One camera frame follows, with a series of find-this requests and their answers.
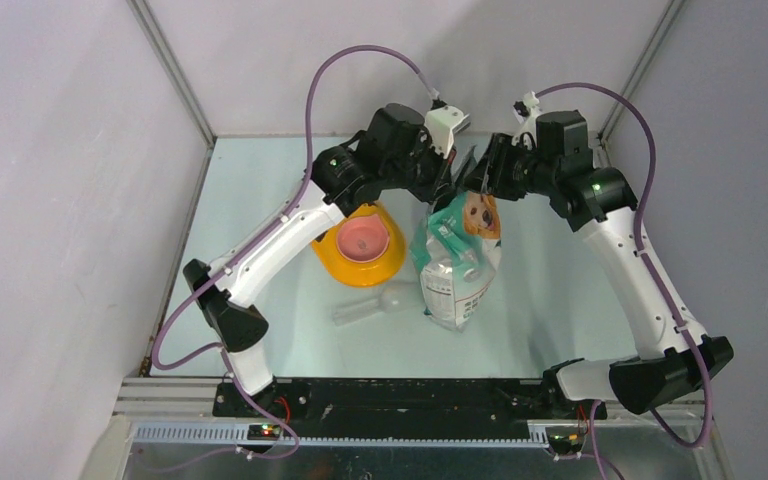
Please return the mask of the green white pet food bag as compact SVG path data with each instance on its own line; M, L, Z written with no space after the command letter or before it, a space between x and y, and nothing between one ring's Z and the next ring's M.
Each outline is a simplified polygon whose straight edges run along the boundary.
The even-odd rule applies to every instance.
M409 245L427 317L449 330L466 328L499 269L501 233L489 194L463 191L450 204L430 204Z

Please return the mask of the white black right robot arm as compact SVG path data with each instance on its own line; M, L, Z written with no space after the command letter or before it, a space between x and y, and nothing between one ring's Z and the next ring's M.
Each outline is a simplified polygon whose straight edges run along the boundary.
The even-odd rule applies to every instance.
M638 200L625 176L598 167L577 111L537 114L518 135L491 135L464 185L517 201L542 195L596 256L629 323L636 353L627 359L571 360L546 373L545 411L566 418L582 400L619 402L650 412L703 388L734 357L730 341L711 336L691 314L656 255Z

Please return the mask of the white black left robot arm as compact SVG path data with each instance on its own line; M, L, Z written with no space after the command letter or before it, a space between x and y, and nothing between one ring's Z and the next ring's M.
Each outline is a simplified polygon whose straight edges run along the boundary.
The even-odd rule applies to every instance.
M254 302L262 289L311 242L382 192L404 190L431 204L443 195L455 137L470 117L435 100L424 115L390 103L349 140L321 151L291 196L262 229L210 263L184 268L227 367L239 383L238 404L264 416L276 403L265 336L269 324Z

